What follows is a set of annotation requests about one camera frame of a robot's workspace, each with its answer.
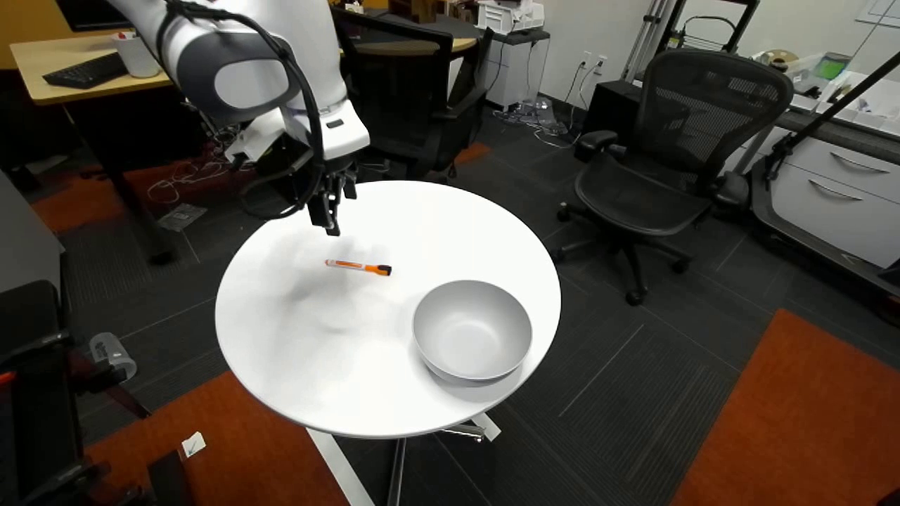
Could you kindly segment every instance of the white cabinet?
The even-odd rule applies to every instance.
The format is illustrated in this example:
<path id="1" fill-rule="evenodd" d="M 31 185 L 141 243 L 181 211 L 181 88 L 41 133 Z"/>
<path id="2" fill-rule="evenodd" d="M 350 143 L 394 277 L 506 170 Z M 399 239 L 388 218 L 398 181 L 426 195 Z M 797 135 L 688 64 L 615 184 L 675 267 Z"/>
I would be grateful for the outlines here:
<path id="1" fill-rule="evenodd" d="M 547 31 L 519 31 L 496 38 L 487 55 L 487 101 L 503 114 L 527 100 L 537 100 L 551 38 Z"/>
<path id="2" fill-rule="evenodd" d="M 775 211 L 832 248 L 890 267 L 900 258 L 900 167 L 816 139 L 772 185 Z"/>

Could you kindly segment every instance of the mesh chair back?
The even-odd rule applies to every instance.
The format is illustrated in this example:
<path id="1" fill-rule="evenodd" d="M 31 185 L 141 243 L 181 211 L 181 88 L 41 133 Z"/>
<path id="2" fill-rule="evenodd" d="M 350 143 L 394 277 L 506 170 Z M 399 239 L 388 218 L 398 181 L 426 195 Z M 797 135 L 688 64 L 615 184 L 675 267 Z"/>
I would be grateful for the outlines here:
<path id="1" fill-rule="evenodd" d="M 634 150 L 699 175 L 712 188 L 726 159 L 772 126 L 792 105 L 795 85 L 751 59 L 714 50 L 667 50 L 644 74 Z"/>

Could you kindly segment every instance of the chair base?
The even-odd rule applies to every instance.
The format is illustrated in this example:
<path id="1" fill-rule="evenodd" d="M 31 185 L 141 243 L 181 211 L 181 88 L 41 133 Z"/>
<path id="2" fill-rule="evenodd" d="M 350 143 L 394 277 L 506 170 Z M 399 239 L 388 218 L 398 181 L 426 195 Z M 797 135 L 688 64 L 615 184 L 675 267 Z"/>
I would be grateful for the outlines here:
<path id="1" fill-rule="evenodd" d="M 655 253 L 671 256 L 672 258 L 671 261 L 672 274 L 688 274 L 690 264 L 693 264 L 693 258 L 685 250 L 675 250 L 672 244 L 623 233 L 617 227 L 609 227 L 606 222 L 598 222 L 591 211 L 570 206 L 570 204 L 561 204 L 558 222 L 570 222 L 571 218 L 579 218 L 579 219 L 586 219 L 586 222 L 591 222 L 598 227 L 606 227 L 615 237 L 615 253 L 620 253 L 620 250 L 624 253 L 624 261 L 627 261 L 627 270 L 631 270 L 631 291 L 624 292 L 624 301 L 631 306 L 644 303 L 644 298 L 650 292 L 650 286 L 644 284 L 638 248 L 650 248 Z M 558 248 L 551 248 L 551 258 L 558 264 L 564 264 L 570 253 L 591 248 L 591 244 L 603 244 L 603 239 L 579 239 L 579 243 L 558 244 Z"/>

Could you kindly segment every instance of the floor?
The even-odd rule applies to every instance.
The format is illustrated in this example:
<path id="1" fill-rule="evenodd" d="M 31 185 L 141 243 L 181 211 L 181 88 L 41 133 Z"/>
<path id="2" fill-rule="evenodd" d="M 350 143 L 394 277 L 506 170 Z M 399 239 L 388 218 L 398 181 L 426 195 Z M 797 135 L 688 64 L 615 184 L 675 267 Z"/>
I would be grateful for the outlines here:
<path id="1" fill-rule="evenodd" d="M 496 114 L 478 140 L 491 153 L 463 170 L 468 188 L 551 244 L 579 233 L 554 219 L 582 170 L 571 150 Z M 181 258 L 166 267 L 145 261 L 128 222 L 63 237 L 76 337 L 115 331 L 141 367 L 128 386 L 150 409 L 217 378 L 217 281 L 257 227 L 238 206 L 214 204 L 172 233 Z M 558 344 L 527 388 L 491 413 L 503 435 L 412 442 L 406 503 L 667 503 L 780 306 L 900 369 L 899 327 L 842 274 L 738 219 L 712 218 L 682 244 L 695 253 L 688 277 L 648 256 L 644 306 L 624 303 L 623 264 L 603 250 L 567 258 Z M 79 410 L 89 442 L 131 423 L 103 396 L 86 396 Z M 392 444 L 337 444 L 380 503 Z"/>

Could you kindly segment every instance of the drawer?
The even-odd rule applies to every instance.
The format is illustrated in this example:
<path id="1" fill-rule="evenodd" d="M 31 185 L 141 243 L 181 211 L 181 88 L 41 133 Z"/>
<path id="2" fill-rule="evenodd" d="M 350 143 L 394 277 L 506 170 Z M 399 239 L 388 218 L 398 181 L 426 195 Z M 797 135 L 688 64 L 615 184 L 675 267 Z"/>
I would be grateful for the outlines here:
<path id="1" fill-rule="evenodd" d="M 847 184 L 859 192 L 900 204 L 900 167 L 896 164 L 823 140 L 806 140 L 797 147 L 787 164 Z"/>
<path id="2" fill-rule="evenodd" d="M 842 185 L 799 167 L 782 167 L 772 188 L 775 211 L 797 227 L 869 264 L 900 258 L 900 206 Z"/>

